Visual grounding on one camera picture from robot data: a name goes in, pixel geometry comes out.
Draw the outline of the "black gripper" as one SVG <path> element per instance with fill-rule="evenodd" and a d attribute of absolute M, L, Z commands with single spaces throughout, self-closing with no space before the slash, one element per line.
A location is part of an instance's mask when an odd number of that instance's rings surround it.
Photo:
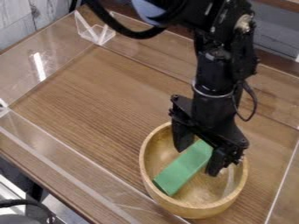
<path fill-rule="evenodd" d="M 245 83 L 222 94 L 191 87 L 193 98 L 181 94 L 171 97 L 173 143 L 183 152 L 199 137 L 213 147 L 206 173 L 217 177 L 229 164 L 239 163 L 249 148 L 249 140 L 235 122 Z"/>

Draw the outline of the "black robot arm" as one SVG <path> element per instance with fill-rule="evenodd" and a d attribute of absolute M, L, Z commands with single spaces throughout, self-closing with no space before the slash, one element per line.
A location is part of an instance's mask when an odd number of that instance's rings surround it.
<path fill-rule="evenodd" d="M 185 151 L 199 137 L 213 147 L 206 173 L 238 164 L 249 148 L 235 119 L 241 97 L 255 96 L 247 78 L 258 72 L 254 48 L 257 23 L 249 0 L 133 0 L 141 18 L 166 28 L 182 25 L 194 33 L 198 60 L 193 97 L 171 98 L 173 140 Z"/>

